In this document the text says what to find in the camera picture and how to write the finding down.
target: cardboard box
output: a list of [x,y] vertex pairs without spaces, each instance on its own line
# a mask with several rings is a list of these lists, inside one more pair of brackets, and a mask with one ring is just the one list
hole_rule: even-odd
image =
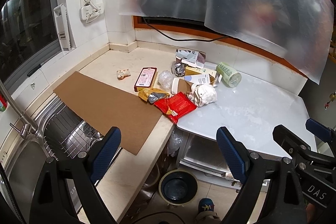
[[134,91],[139,92],[145,88],[152,88],[157,74],[157,68],[142,68],[141,73],[135,82]]
[[176,49],[175,58],[177,63],[184,63],[200,69],[204,67],[205,63],[205,53],[194,50]]
[[184,80],[196,84],[196,85],[203,85],[203,84],[210,84],[210,75],[203,74],[203,75],[187,75],[184,77]]
[[217,77],[217,71],[207,68],[193,68],[193,67],[185,67],[185,75],[201,75],[201,74],[208,74],[212,76],[213,78]]

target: screw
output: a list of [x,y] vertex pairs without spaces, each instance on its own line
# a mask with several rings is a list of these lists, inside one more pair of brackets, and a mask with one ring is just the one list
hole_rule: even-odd
[[252,152],[252,153],[250,154],[250,156],[251,156],[251,158],[254,159],[254,160],[256,160],[257,158],[259,158],[259,154],[256,153],[256,152]]
[[290,158],[287,158],[287,157],[284,157],[283,158],[283,161],[287,164],[290,164],[291,163],[291,159]]
[[46,162],[47,163],[52,163],[54,161],[54,157],[48,157],[47,159],[46,159]]
[[306,165],[305,165],[303,162],[299,163],[299,167],[300,167],[302,170],[305,170],[305,169],[306,169]]
[[85,151],[81,151],[81,152],[78,153],[77,156],[78,156],[78,158],[82,159],[82,158],[85,158],[86,155],[87,155],[87,153]]

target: yellow box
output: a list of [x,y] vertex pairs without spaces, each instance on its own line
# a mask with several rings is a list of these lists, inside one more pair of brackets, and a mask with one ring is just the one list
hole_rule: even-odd
[[212,69],[199,69],[199,68],[193,68],[193,67],[185,67],[185,75],[203,75],[203,74],[209,74],[210,76],[216,78],[217,76],[217,71],[212,70]]

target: white countertop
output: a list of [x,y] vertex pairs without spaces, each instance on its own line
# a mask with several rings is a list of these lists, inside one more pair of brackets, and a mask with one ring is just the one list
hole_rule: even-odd
[[180,118],[177,126],[211,140],[216,140],[218,128],[227,127],[249,150],[289,157],[272,136],[274,127],[282,124],[316,152],[315,137],[305,128],[309,115],[301,97],[244,73],[237,87],[221,82],[215,90],[216,103]]
[[[136,48],[130,53],[108,51],[80,72],[108,85],[137,94],[133,86],[143,67],[156,67],[160,73],[163,70],[170,70],[174,58],[173,53],[145,48]],[[129,69],[131,76],[118,80],[117,70],[120,69]],[[160,87],[157,81],[154,87]],[[139,153],[135,156],[123,149],[99,182],[98,193],[117,222],[124,217],[147,179],[168,141],[172,128],[173,123],[162,115]],[[80,221],[89,223],[83,209],[80,210],[78,217]]]

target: snack bar wrapper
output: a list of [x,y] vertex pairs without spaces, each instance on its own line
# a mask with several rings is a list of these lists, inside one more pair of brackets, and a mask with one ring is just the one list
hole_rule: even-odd
[[131,73],[128,69],[117,70],[117,77],[119,80],[122,80],[127,76],[131,76]]
[[156,88],[145,88],[139,91],[138,96],[144,100],[149,101],[151,104],[155,103],[156,101],[169,97],[169,93],[165,92],[164,90],[156,89]]
[[195,106],[195,104],[182,92],[179,92],[170,98],[158,100],[154,105],[164,114],[168,115],[168,118],[175,124],[177,124],[180,117],[197,108],[197,106]]

